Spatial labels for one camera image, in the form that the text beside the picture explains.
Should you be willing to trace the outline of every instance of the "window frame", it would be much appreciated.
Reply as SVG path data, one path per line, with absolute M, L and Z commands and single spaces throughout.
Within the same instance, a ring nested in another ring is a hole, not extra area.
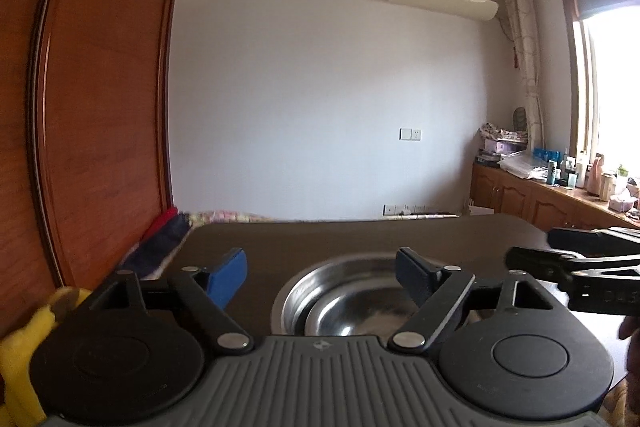
M 571 134 L 569 150 L 574 156 L 586 150 L 595 156 L 592 138 L 597 131 L 597 93 L 594 82 L 593 48 L 586 25 L 578 17 L 576 0 L 562 0 L 569 40 L 571 74 Z M 584 93 L 585 100 L 580 98 Z

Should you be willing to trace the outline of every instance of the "white wall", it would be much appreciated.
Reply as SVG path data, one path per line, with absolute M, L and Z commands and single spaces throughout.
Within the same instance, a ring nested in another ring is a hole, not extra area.
M 290 219 L 459 210 L 476 131 L 518 92 L 497 21 L 385 0 L 176 0 L 174 198 Z M 422 141 L 400 141 L 400 127 Z

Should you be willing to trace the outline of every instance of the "yellow object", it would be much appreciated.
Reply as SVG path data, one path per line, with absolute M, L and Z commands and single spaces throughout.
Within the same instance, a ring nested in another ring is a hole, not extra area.
M 4 379 L 5 403 L 1 409 L 0 427 L 35 427 L 46 418 L 29 378 L 31 356 L 57 324 L 52 308 L 70 296 L 73 299 L 68 307 L 75 308 L 90 293 L 68 287 L 58 289 L 49 299 L 49 304 L 36 311 L 25 327 L 0 341 L 0 373 Z

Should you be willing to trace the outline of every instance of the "red cloth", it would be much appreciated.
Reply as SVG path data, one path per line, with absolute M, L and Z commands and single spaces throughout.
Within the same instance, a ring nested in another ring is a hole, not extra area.
M 148 228 L 148 230 L 146 230 L 146 232 L 143 233 L 142 238 L 140 238 L 140 241 L 142 242 L 149 239 L 149 237 L 151 237 L 158 230 L 164 227 L 164 225 L 167 224 L 169 219 L 177 215 L 178 215 L 177 206 L 171 206 L 168 209 L 166 209 L 162 214 L 160 214 L 158 217 L 156 217 L 156 219 L 154 219 L 154 222 L 151 223 L 151 226 Z

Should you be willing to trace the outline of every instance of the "window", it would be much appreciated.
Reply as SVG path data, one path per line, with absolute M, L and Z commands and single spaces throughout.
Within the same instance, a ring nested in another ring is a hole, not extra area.
M 596 111 L 592 143 L 607 166 L 640 175 L 640 7 L 606 11 L 585 20 L 591 47 Z
M 563 0 L 572 59 L 572 152 L 640 176 L 640 0 Z

